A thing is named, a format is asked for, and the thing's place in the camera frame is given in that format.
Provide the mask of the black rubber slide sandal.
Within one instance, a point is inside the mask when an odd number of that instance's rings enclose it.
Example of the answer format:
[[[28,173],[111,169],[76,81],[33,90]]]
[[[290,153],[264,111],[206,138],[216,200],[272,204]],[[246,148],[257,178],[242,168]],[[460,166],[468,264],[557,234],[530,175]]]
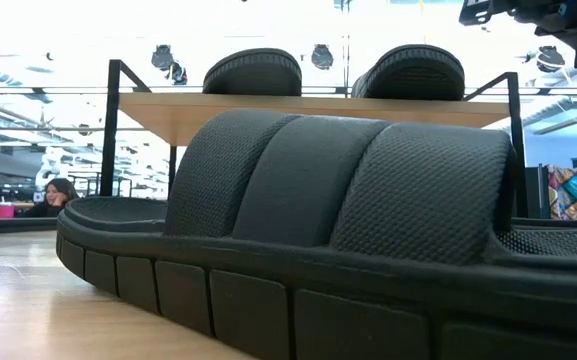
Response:
[[[495,130],[229,111],[166,201],[58,217],[74,274],[263,360],[577,360],[577,225]]]
[[[242,50],[224,57],[207,71],[203,93],[300,97],[302,71],[285,50]]]
[[[408,44],[382,55],[353,84],[352,98],[461,101],[465,73],[451,52]]]

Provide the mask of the black aluminium table frame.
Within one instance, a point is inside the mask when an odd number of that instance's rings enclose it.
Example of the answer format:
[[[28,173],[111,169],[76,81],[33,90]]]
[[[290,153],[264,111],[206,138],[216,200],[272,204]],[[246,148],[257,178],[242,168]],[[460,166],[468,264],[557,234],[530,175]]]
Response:
[[[519,227],[577,228],[577,220],[513,218],[512,223]],[[55,218],[0,219],[0,234],[32,231],[53,231],[55,229]]]

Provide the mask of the wooden shelf black metal legs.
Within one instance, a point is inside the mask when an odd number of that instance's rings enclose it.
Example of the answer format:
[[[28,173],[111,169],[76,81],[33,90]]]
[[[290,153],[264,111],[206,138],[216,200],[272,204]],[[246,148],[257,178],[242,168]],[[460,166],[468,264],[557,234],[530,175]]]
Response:
[[[266,109],[299,114],[366,117],[389,121],[485,127],[510,118],[511,139],[519,157],[517,215],[528,215],[524,131],[520,114],[518,74],[505,72],[461,102],[152,93],[121,60],[109,61],[100,193],[112,194],[118,113],[124,112],[170,145],[169,180],[176,173],[178,146],[186,146],[203,124],[232,109]]]

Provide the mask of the person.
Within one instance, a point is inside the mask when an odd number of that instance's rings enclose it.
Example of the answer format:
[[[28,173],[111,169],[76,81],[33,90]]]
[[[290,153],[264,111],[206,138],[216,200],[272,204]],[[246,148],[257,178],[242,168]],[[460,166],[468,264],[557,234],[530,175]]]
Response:
[[[54,178],[45,186],[44,200],[23,212],[21,218],[56,217],[65,206],[78,199],[72,182],[66,178]]]

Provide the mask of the black ceiling spotlight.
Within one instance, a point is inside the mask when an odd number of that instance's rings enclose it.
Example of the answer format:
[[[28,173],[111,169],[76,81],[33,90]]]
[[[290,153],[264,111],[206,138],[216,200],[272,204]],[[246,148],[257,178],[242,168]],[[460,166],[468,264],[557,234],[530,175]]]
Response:
[[[164,73],[164,78],[175,86],[187,84],[186,68],[174,58],[171,46],[161,44],[155,47],[152,52],[151,64]]]
[[[563,55],[552,45],[540,46],[536,60],[537,68],[545,73],[557,72],[566,65]]]
[[[334,64],[334,57],[325,44],[316,44],[311,53],[311,62],[319,70],[329,70]]]

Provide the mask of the black cabinet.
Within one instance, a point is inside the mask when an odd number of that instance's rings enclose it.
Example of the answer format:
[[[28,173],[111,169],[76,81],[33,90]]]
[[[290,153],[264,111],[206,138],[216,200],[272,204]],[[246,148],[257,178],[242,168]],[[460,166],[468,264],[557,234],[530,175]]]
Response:
[[[537,167],[526,167],[525,175],[528,217],[549,219],[548,168],[542,164]]]

